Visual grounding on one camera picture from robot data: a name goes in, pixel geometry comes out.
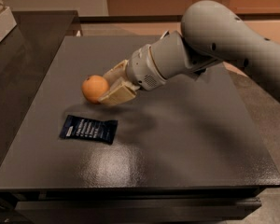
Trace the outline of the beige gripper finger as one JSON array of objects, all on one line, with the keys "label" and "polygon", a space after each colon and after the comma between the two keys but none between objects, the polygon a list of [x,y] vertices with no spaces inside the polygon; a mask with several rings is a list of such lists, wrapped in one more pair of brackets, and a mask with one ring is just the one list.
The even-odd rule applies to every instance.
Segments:
[{"label": "beige gripper finger", "polygon": [[139,86],[121,77],[112,84],[98,101],[103,105],[120,105],[134,99],[139,89]]},{"label": "beige gripper finger", "polygon": [[128,64],[127,60],[123,60],[116,64],[109,71],[104,73],[104,78],[108,82],[109,85],[113,85],[118,79],[123,78],[126,79],[126,66]]}]

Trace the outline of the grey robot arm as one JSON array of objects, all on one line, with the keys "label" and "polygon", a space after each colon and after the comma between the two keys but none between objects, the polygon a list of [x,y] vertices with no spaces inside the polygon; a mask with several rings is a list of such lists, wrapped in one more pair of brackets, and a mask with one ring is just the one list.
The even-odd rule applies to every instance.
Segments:
[{"label": "grey robot arm", "polygon": [[186,10],[180,32],[164,33],[106,72],[110,90],[98,102],[126,103],[138,90],[152,91],[181,74],[196,79],[222,62],[242,70],[280,103],[280,44],[254,32],[228,8],[210,0]]}]

